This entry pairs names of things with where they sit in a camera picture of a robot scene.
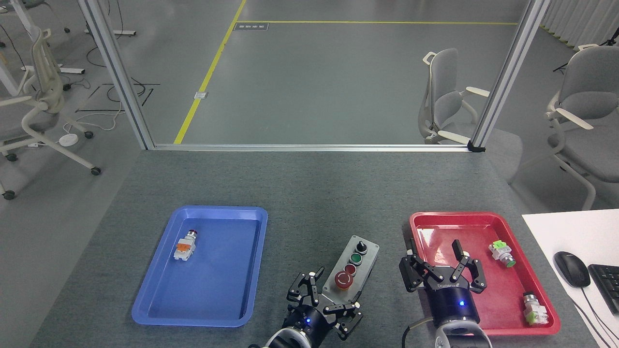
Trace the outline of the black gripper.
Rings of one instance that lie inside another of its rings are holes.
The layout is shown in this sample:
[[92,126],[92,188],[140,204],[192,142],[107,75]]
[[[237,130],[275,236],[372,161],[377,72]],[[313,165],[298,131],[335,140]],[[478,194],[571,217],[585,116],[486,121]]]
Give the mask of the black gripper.
[[[440,279],[435,267],[418,255],[415,238],[409,237],[407,255],[400,260],[400,273],[408,292],[427,286],[427,299],[435,327],[451,321],[472,321],[479,323],[477,307],[472,293],[482,293],[487,288],[486,276],[479,259],[472,258],[462,248],[459,240],[452,242],[452,249],[458,265],[449,279]],[[467,268],[472,280],[462,277]]]
[[[286,346],[320,346],[332,328],[345,341],[363,318],[359,302],[318,307],[321,294],[316,280],[323,271],[324,267],[319,267],[316,272],[300,272],[288,289],[287,300],[299,305],[288,306]],[[310,296],[311,305],[300,305],[307,296]]]

